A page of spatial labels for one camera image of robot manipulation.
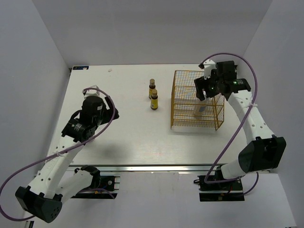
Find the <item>white granule jar silver lid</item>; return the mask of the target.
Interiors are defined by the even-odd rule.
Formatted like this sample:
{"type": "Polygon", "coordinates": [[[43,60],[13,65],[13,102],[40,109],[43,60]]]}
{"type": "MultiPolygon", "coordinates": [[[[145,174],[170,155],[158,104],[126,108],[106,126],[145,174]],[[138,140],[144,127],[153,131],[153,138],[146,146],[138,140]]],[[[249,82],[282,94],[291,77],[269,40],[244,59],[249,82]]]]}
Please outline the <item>white granule jar silver lid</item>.
{"type": "Polygon", "coordinates": [[[194,105],[194,113],[193,113],[195,119],[202,118],[202,115],[204,113],[207,104],[208,104],[208,99],[201,101],[199,98],[196,98],[194,105]]]}

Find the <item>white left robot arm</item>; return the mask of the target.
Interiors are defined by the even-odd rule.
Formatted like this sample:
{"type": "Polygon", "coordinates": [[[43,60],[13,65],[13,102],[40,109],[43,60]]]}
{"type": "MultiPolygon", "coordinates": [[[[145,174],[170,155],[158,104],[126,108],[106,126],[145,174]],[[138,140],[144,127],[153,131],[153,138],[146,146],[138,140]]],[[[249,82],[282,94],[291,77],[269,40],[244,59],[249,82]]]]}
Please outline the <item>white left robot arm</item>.
{"type": "Polygon", "coordinates": [[[59,215],[63,204],[82,190],[100,186],[100,171],[85,165],[73,177],[62,181],[75,156],[96,135],[100,125],[109,125],[119,117],[110,97],[88,96],[81,110],[72,114],[62,130],[58,148],[27,187],[19,187],[15,196],[21,207],[33,216],[50,223],[59,215]]]}

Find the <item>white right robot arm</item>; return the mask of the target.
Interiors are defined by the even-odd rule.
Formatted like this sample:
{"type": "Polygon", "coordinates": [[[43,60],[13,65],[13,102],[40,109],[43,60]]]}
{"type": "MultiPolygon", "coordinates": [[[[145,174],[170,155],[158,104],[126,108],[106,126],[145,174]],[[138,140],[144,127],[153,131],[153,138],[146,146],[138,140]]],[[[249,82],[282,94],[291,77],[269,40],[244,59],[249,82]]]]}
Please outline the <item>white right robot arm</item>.
{"type": "Polygon", "coordinates": [[[234,61],[199,64],[204,75],[194,80],[196,97],[200,101],[222,95],[234,109],[240,121],[238,131],[244,130],[247,145],[236,160],[218,166],[213,178],[206,176],[206,184],[226,189],[232,181],[254,171],[276,169],[286,148],[284,137],[278,137],[265,123],[255,104],[256,95],[246,79],[238,78],[234,61]]]}

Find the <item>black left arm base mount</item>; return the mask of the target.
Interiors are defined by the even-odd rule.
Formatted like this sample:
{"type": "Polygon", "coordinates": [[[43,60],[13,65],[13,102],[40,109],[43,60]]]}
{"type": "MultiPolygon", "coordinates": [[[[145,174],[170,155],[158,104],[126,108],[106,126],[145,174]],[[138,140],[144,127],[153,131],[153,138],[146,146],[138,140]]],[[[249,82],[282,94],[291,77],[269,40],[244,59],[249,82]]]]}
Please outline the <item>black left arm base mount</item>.
{"type": "Polygon", "coordinates": [[[120,188],[120,176],[103,175],[93,166],[76,168],[74,169],[74,174],[77,174],[79,171],[87,171],[91,175],[93,174],[93,179],[88,187],[80,190],[76,195],[71,197],[72,199],[114,200],[117,197],[120,188]]]}

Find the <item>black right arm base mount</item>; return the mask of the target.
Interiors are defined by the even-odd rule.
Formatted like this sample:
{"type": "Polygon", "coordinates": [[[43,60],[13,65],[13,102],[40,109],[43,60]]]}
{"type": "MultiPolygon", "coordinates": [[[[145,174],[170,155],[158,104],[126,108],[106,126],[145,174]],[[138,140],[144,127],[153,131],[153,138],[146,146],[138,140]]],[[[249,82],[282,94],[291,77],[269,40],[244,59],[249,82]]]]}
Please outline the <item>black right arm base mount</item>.
{"type": "Polygon", "coordinates": [[[205,175],[201,175],[193,181],[193,183],[199,187],[200,202],[228,202],[245,200],[241,180],[207,184],[204,182],[204,178],[205,175]]]}

